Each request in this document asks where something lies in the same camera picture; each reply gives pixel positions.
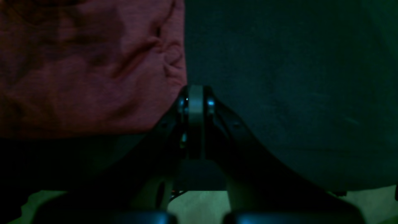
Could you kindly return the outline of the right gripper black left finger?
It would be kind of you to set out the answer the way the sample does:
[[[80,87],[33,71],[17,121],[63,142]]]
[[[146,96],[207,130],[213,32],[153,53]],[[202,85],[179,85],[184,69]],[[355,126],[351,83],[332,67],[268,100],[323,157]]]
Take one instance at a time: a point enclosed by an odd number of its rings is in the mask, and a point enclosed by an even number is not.
[[[40,206],[33,224],[176,224],[167,212],[175,170],[186,153],[193,86],[122,159],[76,190]]]

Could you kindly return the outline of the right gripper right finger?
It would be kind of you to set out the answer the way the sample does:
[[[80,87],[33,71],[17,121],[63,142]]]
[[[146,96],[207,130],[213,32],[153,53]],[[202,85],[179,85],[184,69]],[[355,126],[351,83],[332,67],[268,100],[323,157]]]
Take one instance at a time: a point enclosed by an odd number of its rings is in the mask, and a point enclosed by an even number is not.
[[[277,159],[208,86],[196,86],[196,130],[196,158],[214,161],[226,178],[225,224],[364,224],[357,207]]]

